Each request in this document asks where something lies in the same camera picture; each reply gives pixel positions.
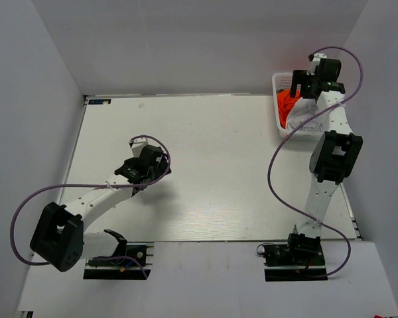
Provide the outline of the orange t shirt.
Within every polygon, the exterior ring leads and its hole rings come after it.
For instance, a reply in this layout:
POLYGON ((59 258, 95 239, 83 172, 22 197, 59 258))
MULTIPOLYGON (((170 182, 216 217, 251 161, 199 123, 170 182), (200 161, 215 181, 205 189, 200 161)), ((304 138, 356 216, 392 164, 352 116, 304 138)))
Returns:
POLYGON ((295 103, 299 100, 300 91, 297 91, 297 95, 294 98, 289 96, 289 89, 280 89, 277 92, 277 109, 279 113, 279 120, 282 128, 286 128, 286 121, 295 103))

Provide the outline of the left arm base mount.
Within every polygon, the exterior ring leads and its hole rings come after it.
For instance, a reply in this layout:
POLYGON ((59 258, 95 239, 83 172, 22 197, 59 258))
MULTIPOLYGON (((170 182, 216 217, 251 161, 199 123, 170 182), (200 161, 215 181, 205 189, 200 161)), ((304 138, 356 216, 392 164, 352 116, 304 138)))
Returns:
POLYGON ((88 259, 84 280, 144 281, 151 273, 154 256, 153 242, 128 243, 125 258, 117 260, 88 259))

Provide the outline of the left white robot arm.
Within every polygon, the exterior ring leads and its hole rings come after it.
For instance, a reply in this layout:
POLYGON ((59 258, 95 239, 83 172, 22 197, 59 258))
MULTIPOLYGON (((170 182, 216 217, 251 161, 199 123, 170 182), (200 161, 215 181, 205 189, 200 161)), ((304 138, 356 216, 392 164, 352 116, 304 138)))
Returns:
POLYGON ((123 235, 111 229, 96 233, 88 229, 110 209, 170 173, 170 156, 159 146, 144 142, 133 155, 104 184, 69 203, 49 203, 34 230, 31 250, 60 272, 68 271, 80 259, 132 262, 123 235))

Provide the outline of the white t shirt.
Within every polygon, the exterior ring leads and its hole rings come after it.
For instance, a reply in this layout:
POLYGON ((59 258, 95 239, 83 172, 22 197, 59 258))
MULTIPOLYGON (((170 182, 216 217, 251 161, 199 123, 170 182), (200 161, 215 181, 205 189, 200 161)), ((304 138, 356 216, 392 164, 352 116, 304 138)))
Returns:
MULTIPOLYGON (((290 110, 286 119, 286 129, 293 130, 301 125, 303 122, 314 116, 319 112, 314 99, 303 99, 299 98, 293 108, 290 110)), ((324 128, 324 123, 322 122, 323 117, 318 117, 311 120, 304 126, 302 126, 299 131, 304 132, 322 132, 324 128)))

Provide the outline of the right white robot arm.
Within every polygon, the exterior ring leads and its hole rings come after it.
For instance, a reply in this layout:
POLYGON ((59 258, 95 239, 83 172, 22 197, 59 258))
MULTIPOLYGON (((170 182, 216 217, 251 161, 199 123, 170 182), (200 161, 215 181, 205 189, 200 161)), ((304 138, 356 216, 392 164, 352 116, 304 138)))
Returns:
POLYGON ((311 186, 304 212, 312 218, 297 223, 288 238, 286 255, 294 264, 302 264, 318 254, 321 222, 335 191, 351 174, 363 144, 362 137, 352 132, 341 106, 345 98, 344 84, 338 82, 341 61, 321 53, 308 58, 307 71, 293 72, 291 92, 300 85, 300 96, 316 101, 317 109, 324 111, 324 131, 309 164, 311 186))

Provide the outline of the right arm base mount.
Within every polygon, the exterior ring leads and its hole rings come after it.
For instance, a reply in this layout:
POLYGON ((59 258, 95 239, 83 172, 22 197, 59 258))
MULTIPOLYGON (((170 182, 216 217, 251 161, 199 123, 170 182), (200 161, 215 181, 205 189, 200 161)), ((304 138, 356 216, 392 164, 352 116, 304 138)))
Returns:
POLYGON ((256 253, 264 259, 266 282, 316 282, 328 279, 322 247, 315 254, 293 254, 288 244, 262 243, 256 253))

